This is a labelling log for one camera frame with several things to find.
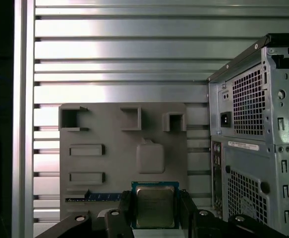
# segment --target barcode label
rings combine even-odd
[[[246,144],[246,143],[239,143],[239,142],[233,142],[233,141],[229,141],[228,142],[229,146],[233,146],[233,147],[238,147],[238,148],[242,148],[242,149],[247,149],[247,150],[256,150],[259,151],[259,146],[258,145],[252,145],[252,144]]]

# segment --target computer case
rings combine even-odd
[[[208,78],[213,207],[289,236],[289,34],[268,34]]]

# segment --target silver metal edge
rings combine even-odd
[[[25,64],[27,1],[14,3],[12,238],[24,237]]]
[[[34,22],[35,0],[27,0],[26,30],[26,95],[25,95],[25,180],[24,180],[24,235],[33,237],[33,114],[34,114]]]
[[[136,187],[136,194],[138,195],[139,191],[141,190],[148,190],[148,189],[165,189],[165,190],[171,190],[173,193],[175,192],[175,189],[173,186],[147,186],[147,185],[143,185],[143,186],[137,186]]]

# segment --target louvered metal wall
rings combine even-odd
[[[27,99],[27,115],[34,108],[33,118],[25,118],[21,130],[25,141],[32,140],[33,120],[34,144],[26,142],[24,167],[25,180],[31,172],[28,167],[33,167],[34,180],[24,185],[24,214],[28,224],[27,217],[34,216],[34,231],[25,226],[25,233],[36,236],[59,221],[58,106],[62,103],[186,103],[189,191],[199,207],[209,209],[207,76],[258,37],[289,32],[289,1],[36,0],[35,5],[28,0],[19,12],[27,19],[23,57],[27,65],[21,74],[15,73],[21,79],[22,74],[27,76],[27,93],[20,93]],[[24,36],[16,32],[17,37],[22,44]],[[34,207],[26,195],[32,188]]]

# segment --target ventilation grille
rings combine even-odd
[[[263,135],[265,96],[260,70],[234,81],[232,89],[234,133]]]
[[[228,212],[229,217],[244,214],[268,224],[267,200],[259,195],[258,183],[235,171],[228,179]]]

